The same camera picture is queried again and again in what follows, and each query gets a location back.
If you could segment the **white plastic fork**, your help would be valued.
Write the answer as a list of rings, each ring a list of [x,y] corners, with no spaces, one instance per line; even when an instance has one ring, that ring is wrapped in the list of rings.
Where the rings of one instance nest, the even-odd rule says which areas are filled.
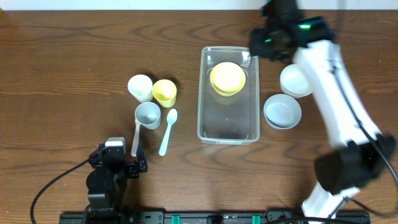
[[[131,156],[132,157],[136,157],[137,156],[137,148],[139,145],[139,135],[140,135],[140,127],[141,127],[141,123],[135,119],[135,132],[134,132],[134,137],[133,137],[133,141],[132,141],[132,147],[131,147]]]

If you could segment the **grey cup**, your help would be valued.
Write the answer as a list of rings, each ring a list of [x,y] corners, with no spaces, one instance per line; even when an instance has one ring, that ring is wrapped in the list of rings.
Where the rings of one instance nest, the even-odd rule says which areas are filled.
[[[141,103],[134,115],[136,120],[147,129],[157,129],[160,126],[161,111],[153,102]]]

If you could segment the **white bowl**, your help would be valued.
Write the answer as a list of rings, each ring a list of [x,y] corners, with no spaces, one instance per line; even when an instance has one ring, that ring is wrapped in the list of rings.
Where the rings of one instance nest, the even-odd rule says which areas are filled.
[[[293,98],[302,98],[313,92],[305,75],[296,64],[288,65],[283,69],[280,74],[280,88],[286,95]]]

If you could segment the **yellow bowl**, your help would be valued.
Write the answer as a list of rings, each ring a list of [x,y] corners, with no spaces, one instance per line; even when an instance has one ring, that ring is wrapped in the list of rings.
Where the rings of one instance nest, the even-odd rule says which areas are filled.
[[[210,83],[219,95],[233,96],[243,89],[246,83],[246,74],[239,65],[222,62],[212,69]]]

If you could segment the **yellow cup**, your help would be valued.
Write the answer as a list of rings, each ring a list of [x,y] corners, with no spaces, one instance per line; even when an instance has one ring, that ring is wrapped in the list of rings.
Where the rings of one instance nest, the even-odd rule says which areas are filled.
[[[161,106],[171,108],[177,99],[177,87],[170,80],[159,80],[153,85],[152,94]]]

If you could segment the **white cup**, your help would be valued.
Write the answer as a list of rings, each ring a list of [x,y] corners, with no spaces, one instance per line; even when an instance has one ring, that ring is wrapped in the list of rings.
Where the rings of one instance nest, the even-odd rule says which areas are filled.
[[[153,99],[152,87],[152,80],[146,75],[134,75],[127,83],[129,93],[141,103]]]

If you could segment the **grey bowl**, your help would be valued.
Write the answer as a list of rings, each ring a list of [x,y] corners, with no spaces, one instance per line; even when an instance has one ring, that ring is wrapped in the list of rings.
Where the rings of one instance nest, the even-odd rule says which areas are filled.
[[[263,113],[268,125],[274,129],[291,129],[302,118],[298,101],[286,94],[276,94],[268,98]]]

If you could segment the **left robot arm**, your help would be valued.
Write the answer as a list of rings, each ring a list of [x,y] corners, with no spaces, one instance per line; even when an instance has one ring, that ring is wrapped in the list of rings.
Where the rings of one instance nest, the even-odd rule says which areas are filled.
[[[139,223],[138,213],[123,207],[129,179],[148,171],[142,142],[139,141],[135,161],[125,161],[125,139],[109,138],[98,145],[88,159],[94,168],[86,179],[89,205],[82,223]]]

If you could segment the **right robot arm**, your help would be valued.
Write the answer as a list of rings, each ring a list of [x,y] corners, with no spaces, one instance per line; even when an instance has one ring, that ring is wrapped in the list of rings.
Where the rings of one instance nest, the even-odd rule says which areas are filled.
[[[250,35],[251,55],[290,60],[308,80],[332,151],[315,160],[317,184],[301,206],[302,223],[338,223],[338,210],[377,179],[396,150],[365,110],[343,63],[336,29],[307,18],[295,0],[271,0],[261,9],[263,28]]]

